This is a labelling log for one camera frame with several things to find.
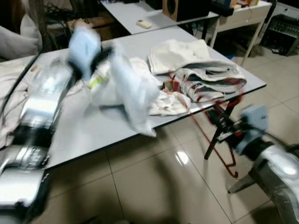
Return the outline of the grey metal stand foot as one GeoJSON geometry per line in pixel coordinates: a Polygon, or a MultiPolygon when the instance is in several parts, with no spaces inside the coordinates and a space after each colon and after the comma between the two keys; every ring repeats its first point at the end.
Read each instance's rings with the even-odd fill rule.
{"type": "Polygon", "coordinates": [[[253,177],[250,175],[246,175],[240,178],[235,184],[233,184],[230,188],[227,189],[229,194],[237,193],[247,187],[254,185],[256,181],[254,181],[253,177]]]}

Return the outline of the grey work table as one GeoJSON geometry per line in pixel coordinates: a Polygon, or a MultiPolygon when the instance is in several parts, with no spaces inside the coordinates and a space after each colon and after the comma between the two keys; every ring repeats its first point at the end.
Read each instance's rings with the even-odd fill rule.
{"type": "Polygon", "coordinates": [[[42,175],[76,152],[107,147],[139,134],[122,106],[91,103],[87,81],[60,58],[28,79],[28,98],[12,141],[0,153],[0,176],[42,175]]]}

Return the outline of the cream folded garment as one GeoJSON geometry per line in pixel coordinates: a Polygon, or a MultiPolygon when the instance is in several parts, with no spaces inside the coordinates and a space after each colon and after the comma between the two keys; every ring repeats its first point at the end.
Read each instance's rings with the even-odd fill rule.
{"type": "Polygon", "coordinates": [[[156,75],[175,72],[192,63],[211,60],[209,47],[203,39],[193,42],[180,42],[169,39],[149,50],[150,71],[156,75]]]}

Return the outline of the white t-shirt with green patch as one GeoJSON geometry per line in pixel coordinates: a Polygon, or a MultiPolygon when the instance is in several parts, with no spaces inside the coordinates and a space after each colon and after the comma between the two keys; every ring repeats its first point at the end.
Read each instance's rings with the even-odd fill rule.
{"type": "Polygon", "coordinates": [[[94,106],[122,106],[129,125],[144,136],[155,137],[149,120],[151,104],[158,98],[162,82],[151,74],[145,60],[129,57],[121,42],[112,42],[87,82],[94,106]]]}

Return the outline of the white crumpled garment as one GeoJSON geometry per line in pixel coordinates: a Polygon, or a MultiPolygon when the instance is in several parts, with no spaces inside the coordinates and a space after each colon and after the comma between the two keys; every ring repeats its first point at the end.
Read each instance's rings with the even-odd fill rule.
{"type": "Polygon", "coordinates": [[[111,58],[94,73],[95,84],[89,84],[92,102],[98,106],[124,106],[130,115],[168,117],[184,114],[190,106],[188,97],[162,91],[163,82],[151,74],[141,58],[129,62],[111,58]]]}

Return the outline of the black audio mixer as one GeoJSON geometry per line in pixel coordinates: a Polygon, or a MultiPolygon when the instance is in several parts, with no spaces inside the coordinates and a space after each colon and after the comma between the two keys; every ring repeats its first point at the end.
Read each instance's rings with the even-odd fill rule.
{"type": "Polygon", "coordinates": [[[298,44],[299,20],[282,14],[271,17],[260,45],[275,54],[288,56],[296,51],[298,44]]]}

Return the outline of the grey cushion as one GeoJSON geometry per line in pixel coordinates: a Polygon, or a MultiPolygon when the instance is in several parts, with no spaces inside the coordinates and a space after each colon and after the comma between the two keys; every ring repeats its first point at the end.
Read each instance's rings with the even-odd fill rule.
{"type": "Polygon", "coordinates": [[[28,14],[21,20],[21,33],[0,26],[0,61],[32,56],[42,48],[43,37],[28,14]]]}

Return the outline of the grey side table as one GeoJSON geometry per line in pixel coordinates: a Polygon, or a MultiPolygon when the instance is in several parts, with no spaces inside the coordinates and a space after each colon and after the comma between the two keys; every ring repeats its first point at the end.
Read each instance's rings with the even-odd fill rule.
{"type": "Polygon", "coordinates": [[[190,19],[188,21],[173,21],[164,15],[161,10],[153,9],[143,1],[128,4],[123,2],[110,3],[103,1],[102,5],[111,13],[116,21],[118,21],[132,35],[162,28],[175,27],[180,24],[187,24],[195,21],[203,21],[207,24],[211,24],[220,17],[216,13],[210,12],[207,16],[190,19]],[[137,26],[137,21],[148,21],[152,23],[152,27],[148,29],[141,28],[137,26]]]}

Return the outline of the wooden black loudspeaker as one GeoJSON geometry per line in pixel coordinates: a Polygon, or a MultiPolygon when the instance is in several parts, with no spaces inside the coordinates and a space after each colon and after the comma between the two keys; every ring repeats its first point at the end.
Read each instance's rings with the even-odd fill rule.
{"type": "Polygon", "coordinates": [[[188,21],[207,16],[211,0],[163,0],[162,12],[173,21],[188,21]]]}

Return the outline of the red plastic hanger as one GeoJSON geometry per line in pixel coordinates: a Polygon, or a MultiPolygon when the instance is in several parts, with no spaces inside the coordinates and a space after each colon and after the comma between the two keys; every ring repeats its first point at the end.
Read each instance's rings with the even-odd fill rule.
{"type": "MultiPolygon", "coordinates": [[[[167,73],[167,77],[173,83],[173,86],[172,86],[173,90],[175,92],[179,92],[178,91],[178,84],[175,83],[175,81],[173,81],[173,79],[171,79],[171,77],[169,76],[169,73],[171,73],[171,72],[167,73]]],[[[205,117],[208,121],[212,122],[212,111],[213,110],[222,110],[230,117],[232,111],[242,101],[243,95],[244,95],[244,92],[241,89],[241,91],[238,91],[235,94],[228,95],[225,98],[210,100],[210,101],[203,102],[203,103],[194,103],[191,100],[190,101],[192,103],[194,103],[199,108],[199,111],[201,111],[205,115],[205,117]]],[[[200,129],[201,133],[206,138],[206,140],[210,140],[208,150],[205,153],[204,158],[206,160],[209,159],[209,157],[212,155],[212,153],[215,152],[216,156],[218,157],[220,162],[222,162],[222,164],[223,164],[224,168],[226,169],[226,171],[228,172],[228,174],[231,175],[231,177],[237,179],[237,177],[239,177],[239,174],[237,173],[237,171],[235,171],[235,167],[237,166],[237,162],[236,162],[236,157],[233,153],[233,150],[229,149],[229,154],[230,154],[230,159],[231,160],[226,161],[223,158],[223,156],[220,154],[220,152],[216,151],[216,149],[215,149],[215,146],[218,143],[218,141],[216,141],[214,139],[215,132],[216,132],[217,128],[215,127],[214,135],[211,138],[208,138],[207,133],[205,132],[205,130],[203,130],[203,126],[200,125],[200,122],[199,122],[198,118],[196,117],[196,113],[191,112],[189,106],[186,106],[185,108],[188,110],[188,113],[190,114],[190,116],[192,117],[192,119],[195,122],[196,126],[200,129]]]]}

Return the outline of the white cloth with red stripes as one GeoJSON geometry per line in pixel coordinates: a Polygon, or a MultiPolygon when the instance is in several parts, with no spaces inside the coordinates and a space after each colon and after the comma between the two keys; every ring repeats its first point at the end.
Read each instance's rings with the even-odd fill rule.
{"type": "Polygon", "coordinates": [[[0,151],[12,141],[9,134],[17,128],[28,98],[28,81],[25,78],[11,91],[24,68],[25,64],[20,60],[0,63],[0,151]]]}

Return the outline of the white desk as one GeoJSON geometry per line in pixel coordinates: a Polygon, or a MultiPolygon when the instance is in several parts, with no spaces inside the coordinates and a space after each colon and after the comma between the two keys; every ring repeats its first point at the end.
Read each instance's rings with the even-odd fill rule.
{"type": "Polygon", "coordinates": [[[213,47],[215,45],[218,33],[221,31],[227,31],[234,28],[241,28],[257,24],[256,31],[254,32],[250,42],[248,43],[245,55],[241,61],[241,66],[245,64],[245,60],[249,57],[256,40],[258,39],[263,25],[271,17],[271,12],[275,9],[275,2],[267,2],[266,0],[259,0],[255,6],[248,6],[239,9],[235,9],[233,14],[229,17],[218,17],[215,22],[215,30],[209,45],[213,47]]]}

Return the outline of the brown cardboard box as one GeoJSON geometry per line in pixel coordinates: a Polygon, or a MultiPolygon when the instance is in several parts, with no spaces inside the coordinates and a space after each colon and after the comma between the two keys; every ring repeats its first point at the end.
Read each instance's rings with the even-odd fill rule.
{"type": "Polygon", "coordinates": [[[117,23],[111,17],[77,19],[74,21],[68,21],[67,25],[68,28],[73,31],[79,23],[85,23],[95,30],[99,34],[102,41],[119,38],[121,36],[117,28],[117,23]]]}

